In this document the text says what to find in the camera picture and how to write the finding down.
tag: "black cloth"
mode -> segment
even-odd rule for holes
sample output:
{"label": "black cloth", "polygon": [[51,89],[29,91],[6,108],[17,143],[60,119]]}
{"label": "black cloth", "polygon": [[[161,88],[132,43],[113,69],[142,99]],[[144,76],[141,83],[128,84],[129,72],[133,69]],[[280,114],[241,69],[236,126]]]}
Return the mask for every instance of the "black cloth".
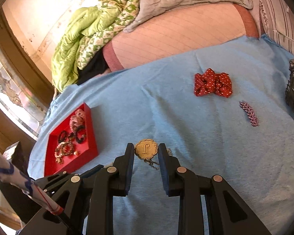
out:
{"label": "black cloth", "polygon": [[102,74],[109,66],[103,57],[103,49],[101,48],[95,56],[89,61],[84,69],[78,70],[77,85],[85,83],[87,80],[93,78],[98,74]]}

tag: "gold pendant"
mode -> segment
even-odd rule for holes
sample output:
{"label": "gold pendant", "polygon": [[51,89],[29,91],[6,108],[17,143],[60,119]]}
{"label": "gold pendant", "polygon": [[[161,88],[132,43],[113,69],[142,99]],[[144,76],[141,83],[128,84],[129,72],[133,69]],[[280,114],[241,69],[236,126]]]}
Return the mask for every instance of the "gold pendant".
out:
{"label": "gold pendant", "polygon": [[158,153],[158,145],[151,139],[143,139],[135,145],[135,155],[139,159],[150,160]]}

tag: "beige wall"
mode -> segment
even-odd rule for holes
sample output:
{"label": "beige wall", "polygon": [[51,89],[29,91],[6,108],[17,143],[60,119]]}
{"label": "beige wall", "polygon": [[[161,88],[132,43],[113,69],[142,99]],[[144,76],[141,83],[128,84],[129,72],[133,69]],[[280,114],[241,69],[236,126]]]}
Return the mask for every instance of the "beige wall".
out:
{"label": "beige wall", "polygon": [[7,0],[3,11],[22,47],[51,81],[51,57],[72,13],[97,0]]}

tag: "red tray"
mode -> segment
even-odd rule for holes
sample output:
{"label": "red tray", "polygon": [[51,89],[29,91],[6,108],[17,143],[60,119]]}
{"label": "red tray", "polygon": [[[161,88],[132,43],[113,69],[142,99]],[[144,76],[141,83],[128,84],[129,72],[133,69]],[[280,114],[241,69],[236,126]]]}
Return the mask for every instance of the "red tray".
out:
{"label": "red tray", "polygon": [[[75,111],[78,109],[82,109],[85,112],[86,139],[81,144],[78,144],[75,140],[73,141],[75,149],[80,152],[80,155],[64,156],[63,163],[58,164],[55,161],[54,151],[59,144],[59,135],[63,130],[66,130],[68,134],[72,132],[69,126],[70,117],[75,114]],[[44,171],[45,176],[53,175],[62,171],[67,171],[69,173],[74,172],[98,155],[90,108],[83,103],[76,110],[62,121],[62,123],[59,124],[49,135]]]}

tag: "red polka dot bow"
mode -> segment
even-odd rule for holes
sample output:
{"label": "red polka dot bow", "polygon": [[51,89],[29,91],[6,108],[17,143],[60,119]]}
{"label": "red polka dot bow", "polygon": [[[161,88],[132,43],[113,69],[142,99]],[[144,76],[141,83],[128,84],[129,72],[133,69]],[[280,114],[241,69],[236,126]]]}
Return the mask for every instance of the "red polka dot bow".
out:
{"label": "red polka dot bow", "polygon": [[209,68],[203,75],[195,74],[194,94],[204,96],[215,93],[218,96],[230,97],[232,94],[232,82],[227,73],[215,73]]}

